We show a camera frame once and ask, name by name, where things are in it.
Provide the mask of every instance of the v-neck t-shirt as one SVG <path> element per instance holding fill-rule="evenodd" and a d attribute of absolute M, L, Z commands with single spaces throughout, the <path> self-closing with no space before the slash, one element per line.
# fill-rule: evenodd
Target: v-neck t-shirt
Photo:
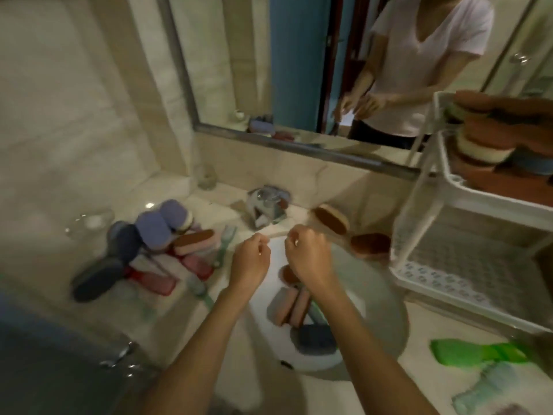
<path fill-rule="evenodd" d="M 420 1 L 390 0 L 374 23 L 372 32 L 387 36 L 388 46 L 370 93 L 401 94 L 430 86 L 448 52 L 484 54 L 494 18 L 488 0 L 461 0 L 423 42 L 416 32 Z M 393 106 L 363 122 L 390 135 L 416 137 L 428 109 L 428 103 Z"/>

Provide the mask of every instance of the green brush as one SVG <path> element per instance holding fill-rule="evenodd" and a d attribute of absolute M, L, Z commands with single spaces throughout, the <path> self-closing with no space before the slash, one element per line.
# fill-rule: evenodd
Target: green brush
<path fill-rule="evenodd" d="M 430 349 L 438 363 L 453 367 L 473 367 L 487 361 L 527 363 L 528 350 L 520 344 L 478 345 L 459 339 L 435 339 Z"/>

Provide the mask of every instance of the countertop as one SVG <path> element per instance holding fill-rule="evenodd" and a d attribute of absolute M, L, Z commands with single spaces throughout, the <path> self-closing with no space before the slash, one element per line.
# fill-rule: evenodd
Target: countertop
<path fill-rule="evenodd" d="M 236 244 L 253 234 L 242 220 L 245 191 L 218 184 L 210 192 L 195 191 L 192 195 L 187 193 L 182 197 L 173 197 L 194 213 L 203 228 L 222 229 L 226 224 L 238 227 L 225 266 L 207 283 L 210 295 L 215 299 L 228 283 L 228 267 Z M 148 201 L 155 203 L 156 198 Z M 271 235 L 290 230 L 297 223 L 311 222 L 306 209 L 291 206 L 287 213 L 286 220 L 261 232 Z M 391 277 L 391 274 L 383 273 L 383 276 Z M 138 341 L 154 361 L 161 365 L 169 364 L 202 323 L 208 314 L 207 307 L 195 299 L 185 286 L 169 298 L 152 298 L 148 297 L 148 293 L 136 293 L 135 290 L 131 294 L 124 283 L 120 284 L 119 291 L 106 294 L 107 297 L 97 300 L 100 304 L 96 306 L 103 309 L 115 328 Z M 114 307 L 114 299 L 124 303 Z M 506 338 L 434 313 L 416 303 L 405 304 L 410 335 L 399 363 L 439 413 L 454 415 L 451 397 L 472 387 L 480 376 L 480 370 L 439 365 L 429 350 L 429 341 L 458 338 L 486 344 L 504 342 Z M 245 314 L 233 330 L 216 386 L 219 398 L 247 413 L 363 414 L 350 382 L 320 380 L 281 367 L 270 355 L 267 344 L 252 334 L 252 323 L 251 317 Z M 510 403 L 520 404 L 532 415 L 551 413 L 553 381 L 532 363 L 517 366 L 515 370 L 520 377 L 520 385 L 480 407 L 475 415 L 493 415 Z"/>

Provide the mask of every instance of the sink basin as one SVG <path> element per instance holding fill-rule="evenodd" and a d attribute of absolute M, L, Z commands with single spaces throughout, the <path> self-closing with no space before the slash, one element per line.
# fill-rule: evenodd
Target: sink basin
<path fill-rule="evenodd" d="M 272 350 L 273 357 L 292 366 L 296 372 L 326 380 L 349 380 L 339 350 L 327 356 L 302 355 L 290 340 L 291 327 L 277 327 L 267 318 L 267 307 L 285 286 L 278 275 L 280 269 L 287 265 L 284 239 L 285 236 L 279 236 L 270 240 L 269 272 L 249 304 L 259 333 Z M 340 240 L 332 244 L 331 250 L 342 286 L 384 350 L 395 358 L 399 357 L 409 334 L 407 311 L 401 297 L 385 278 L 382 266 L 353 257 L 338 242 Z M 309 316 L 305 322 L 311 323 Z"/>

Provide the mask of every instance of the woman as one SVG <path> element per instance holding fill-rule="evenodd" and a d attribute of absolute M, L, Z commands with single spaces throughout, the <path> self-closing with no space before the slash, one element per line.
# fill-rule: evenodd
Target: woman
<path fill-rule="evenodd" d="M 410 149 L 433 93 L 484 54 L 493 17 L 487 0 L 390 0 L 372 28 L 369 57 L 338 104 L 336 120 L 353 110 L 351 139 Z"/>

